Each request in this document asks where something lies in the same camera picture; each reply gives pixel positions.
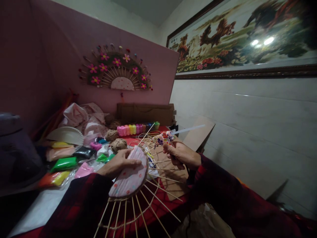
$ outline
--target twine ball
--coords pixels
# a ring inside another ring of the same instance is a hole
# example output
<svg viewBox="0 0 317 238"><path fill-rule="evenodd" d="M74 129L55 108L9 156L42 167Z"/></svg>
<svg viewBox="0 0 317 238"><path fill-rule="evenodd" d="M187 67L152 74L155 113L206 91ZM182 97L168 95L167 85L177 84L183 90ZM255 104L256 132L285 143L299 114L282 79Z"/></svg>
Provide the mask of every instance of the twine ball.
<svg viewBox="0 0 317 238"><path fill-rule="evenodd" d="M118 138L118 131L117 130L108 130L105 136L107 141L114 141Z"/></svg>
<svg viewBox="0 0 317 238"><path fill-rule="evenodd" d="M111 150L116 154L119 150L126 149L127 143L125 139L117 138L111 143Z"/></svg>
<svg viewBox="0 0 317 238"><path fill-rule="evenodd" d="M118 120L115 120L115 121L111 122L109 129L116 130L118 126L121 126L121 122Z"/></svg>
<svg viewBox="0 0 317 238"><path fill-rule="evenodd" d="M107 125L111 124L111 122L113 122L115 120L115 117L111 114L108 114L107 116L105 116L105 122Z"/></svg>

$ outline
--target pink wall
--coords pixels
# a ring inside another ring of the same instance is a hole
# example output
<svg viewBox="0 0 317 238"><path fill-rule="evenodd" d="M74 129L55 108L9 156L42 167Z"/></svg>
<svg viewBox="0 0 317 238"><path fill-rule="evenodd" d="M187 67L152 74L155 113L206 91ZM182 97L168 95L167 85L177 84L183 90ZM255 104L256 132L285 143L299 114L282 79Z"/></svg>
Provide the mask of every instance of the pink wall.
<svg viewBox="0 0 317 238"><path fill-rule="evenodd" d="M20 115L30 132L59 105L53 76L29 1L0 8L0 111Z"/></svg>
<svg viewBox="0 0 317 238"><path fill-rule="evenodd" d="M91 49L97 51L97 45L113 43L129 48L131 55L137 53L152 75L154 90L123 91L125 102L169 103L177 52L52 1L31 0L31 4L60 97L71 88L80 94L79 103L95 102L104 112L116 111L116 104L121 102L119 90L83 85L78 79L82 56L92 57Z"/></svg>

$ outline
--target painting frame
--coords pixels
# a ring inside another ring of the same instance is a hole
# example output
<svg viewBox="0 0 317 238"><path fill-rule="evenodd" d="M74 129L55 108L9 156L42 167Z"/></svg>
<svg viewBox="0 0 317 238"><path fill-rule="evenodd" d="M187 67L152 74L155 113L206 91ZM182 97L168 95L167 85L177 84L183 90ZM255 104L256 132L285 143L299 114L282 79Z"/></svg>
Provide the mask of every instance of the painting frame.
<svg viewBox="0 0 317 238"><path fill-rule="evenodd" d="M174 32L168 35L166 40L166 47L169 47L170 40L189 27L199 18L203 17L220 3L225 0L213 0L202 10L196 13L188 21L182 24ZM191 74L176 75L175 79L257 79L257 78L290 78L290 77L317 77L317 64L303 64L295 66L284 66L284 67L265 67L258 69L245 69L245 70L228 70L220 72L198 72Z"/></svg>

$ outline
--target green clay packet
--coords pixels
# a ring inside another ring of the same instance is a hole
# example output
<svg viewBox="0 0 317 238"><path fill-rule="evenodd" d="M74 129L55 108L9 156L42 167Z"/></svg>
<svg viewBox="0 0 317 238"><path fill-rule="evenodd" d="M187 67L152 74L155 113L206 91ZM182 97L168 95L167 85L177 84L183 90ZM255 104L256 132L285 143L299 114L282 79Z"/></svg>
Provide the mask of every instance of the green clay packet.
<svg viewBox="0 0 317 238"><path fill-rule="evenodd" d="M97 161L106 164L106 163L108 163L113 157L115 157L114 154L111 154L109 157L105 156L104 154L101 154L101 155L98 157Z"/></svg>
<svg viewBox="0 0 317 238"><path fill-rule="evenodd" d="M51 173L72 169L77 167L76 157L62 158L56 161L56 164L51 169Z"/></svg>

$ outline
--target framed painting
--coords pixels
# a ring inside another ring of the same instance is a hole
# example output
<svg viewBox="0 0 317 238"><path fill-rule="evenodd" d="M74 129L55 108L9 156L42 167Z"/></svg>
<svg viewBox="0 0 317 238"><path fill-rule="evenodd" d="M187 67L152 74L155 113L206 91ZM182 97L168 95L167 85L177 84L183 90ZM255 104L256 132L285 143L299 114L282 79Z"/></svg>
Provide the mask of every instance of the framed painting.
<svg viewBox="0 0 317 238"><path fill-rule="evenodd" d="M167 38L176 79L317 75L314 17L301 0L214 0Z"/></svg>

